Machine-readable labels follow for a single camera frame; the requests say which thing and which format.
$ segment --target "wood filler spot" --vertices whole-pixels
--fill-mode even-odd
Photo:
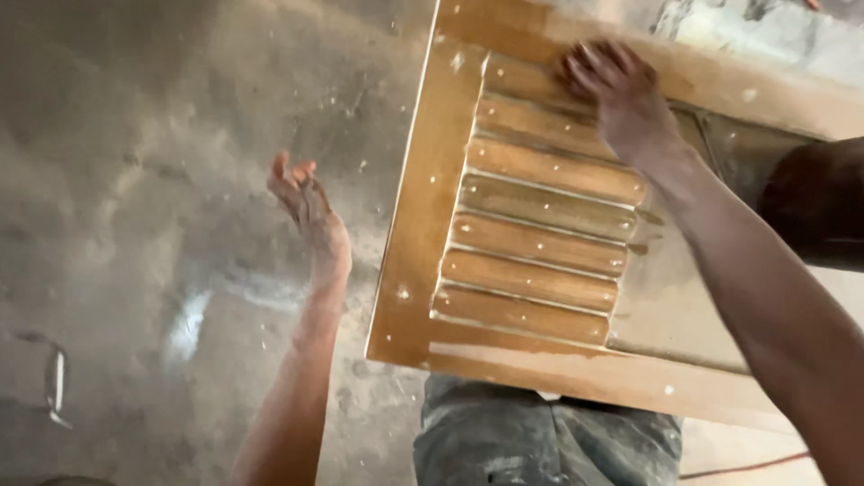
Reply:
[[[757,96],[759,96],[759,90],[755,88],[746,89],[741,92],[741,98],[744,100],[745,103],[750,103],[751,101],[756,99]]]
[[[453,56],[453,59],[450,60],[450,67],[453,68],[454,73],[459,73],[463,64],[465,64],[465,55],[461,52],[456,53],[456,55]]]

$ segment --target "dirty hand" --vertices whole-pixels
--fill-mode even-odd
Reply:
[[[324,189],[314,178],[315,162],[289,165],[288,152],[276,155],[267,188],[279,200],[312,251],[313,285],[347,279],[351,241],[342,219],[330,209]]]
[[[562,59],[562,80],[576,97],[597,103],[600,136],[622,162],[663,159],[684,143],[657,87],[657,72],[620,42],[576,44]]]

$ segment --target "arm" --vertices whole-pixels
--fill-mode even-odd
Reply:
[[[864,483],[864,337],[801,260],[681,137],[656,74],[629,48],[563,60],[596,99],[601,136],[665,197],[753,376],[804,437],[830,484]]]
[[[233,486],[312,486],[318,470],[336,330],[351,271],[345,226],[313,178],[314,162],[287,170],[276,157],[268,187],[291,214],[312,252],[310,293],[291,346],[240,448]]]

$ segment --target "gray shorts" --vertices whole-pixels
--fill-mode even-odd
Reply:
[[[426,380],[414,442],[419,486],[675,484],[677,417],[468,381]]]

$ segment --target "dusty floor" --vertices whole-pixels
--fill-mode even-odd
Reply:
[[[565,3],[648,29],[662,1]],[[0,5],[0,484],[224,481],[308,276],[264,189],[282,147],[320,161],[353,240],[319,484],[414,482],[423,374],[362,354],[433,8]],[[33,410],[45,355],[21,329],[66,350],[72,430]],[[800,447],[689,424],[688,472]]]

